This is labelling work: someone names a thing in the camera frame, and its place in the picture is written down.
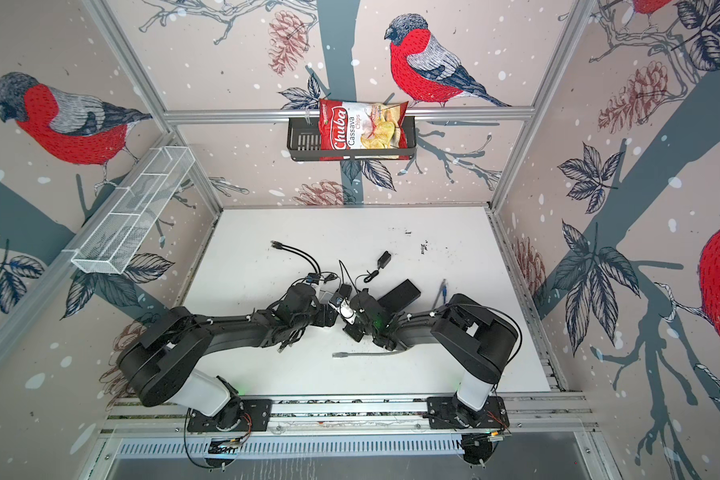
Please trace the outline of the black power adapter with cable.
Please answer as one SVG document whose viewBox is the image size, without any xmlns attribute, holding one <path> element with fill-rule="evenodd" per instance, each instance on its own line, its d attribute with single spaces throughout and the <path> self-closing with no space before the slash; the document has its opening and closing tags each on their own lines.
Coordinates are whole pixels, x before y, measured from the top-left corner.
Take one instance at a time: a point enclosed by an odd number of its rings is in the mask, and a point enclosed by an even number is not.
<svg viewBox="0 0 720 480">
<path fill-rule="evenodd" d="M 319 272 L 310 272 L 302 279 L 302 282 L 311 286 L 317 292 L 320 290 L 336 292 L 342 284 L 351 284 L 354 288 L 351 297 L 353 298 L 360 292 L 360 289 L 357 286 L 355 279 L 350 274 L 350 270 L 346 263 L 342 260 L 338 260 L 337 265 L 338 269 L 336 271 L 320 270 Z"/>
</svg>

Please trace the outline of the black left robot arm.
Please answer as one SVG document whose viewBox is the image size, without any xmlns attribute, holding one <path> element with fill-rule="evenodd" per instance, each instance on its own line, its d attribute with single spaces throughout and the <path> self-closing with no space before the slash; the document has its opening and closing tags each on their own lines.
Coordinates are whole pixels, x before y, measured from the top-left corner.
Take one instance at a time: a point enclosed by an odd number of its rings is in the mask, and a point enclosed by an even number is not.
<svg viewBox="0 0 720 480">
<path fill-rule="evenodd" d="M 126 347 L 116 366 L 143 406 L 169 402 L 187 408 L 193 431 L 250 432 L 266 416 L 246 406 L 229 381 L 199 371 L 199 361 L 239 348 L 284 349 L 309 327 L 333 326 L 337 316 L 306 283 L 290 286 L 281 299 L 247 315 L 210 317 L 175 307 Z"/>
</svg>

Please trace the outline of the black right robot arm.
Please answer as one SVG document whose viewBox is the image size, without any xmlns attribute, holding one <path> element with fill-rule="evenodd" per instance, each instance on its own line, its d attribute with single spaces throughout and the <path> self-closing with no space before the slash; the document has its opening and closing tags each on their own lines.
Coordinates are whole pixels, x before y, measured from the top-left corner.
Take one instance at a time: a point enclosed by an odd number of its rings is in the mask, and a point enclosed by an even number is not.
<svg viewBox="0 0 720 480">
<path fill-rule="evenodd" d="M 389 354 L 438 343 L 464 369 L 456 393 L 426 400 L 423 417 L 432 429 L 507 433 L 509 420 L 496 388 L 522 347 L 519 325 L 504 312 L 459 293 L 427 311 L 408 312 L 420 296 L 421 291 L 405 280 L 380 298 L 364 289 L 336 293 L 329 305 L 343 319 L 343 331 L 356 342 L 368 336 Z"/>
</svg>

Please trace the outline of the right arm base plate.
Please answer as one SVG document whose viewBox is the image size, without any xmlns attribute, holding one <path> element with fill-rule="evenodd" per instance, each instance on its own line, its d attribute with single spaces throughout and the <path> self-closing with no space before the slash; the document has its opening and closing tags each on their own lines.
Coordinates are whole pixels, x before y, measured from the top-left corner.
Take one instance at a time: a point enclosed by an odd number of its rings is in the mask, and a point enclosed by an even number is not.
<svg viewBox="0 0 720 480">
<path fill-rule="evenodd" d="M 504 431 L 509 427 L 509 420 L 504 400 L 498 396 L 489 396 L 479 410 L 472 410 L 456 396 L 428 397 L 423 417 L 428 420 L 429 427 L 442 429 L 489 429 Z"/>
</svg>

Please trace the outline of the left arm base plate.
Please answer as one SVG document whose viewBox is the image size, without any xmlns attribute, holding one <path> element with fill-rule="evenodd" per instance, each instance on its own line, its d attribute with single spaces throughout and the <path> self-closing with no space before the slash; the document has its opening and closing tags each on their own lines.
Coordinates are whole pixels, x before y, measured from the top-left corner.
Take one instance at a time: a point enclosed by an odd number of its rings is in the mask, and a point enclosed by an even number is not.
<svg viewBox="0 0 720 480">
<path fill-rule="evenodd" d="M 190 433 L 264 432 L 268 428 L 273 407 L 271 399 L 234 397 L 219 413 L 208 417 L 199 411 L 189 413 Z"/>
</svg>

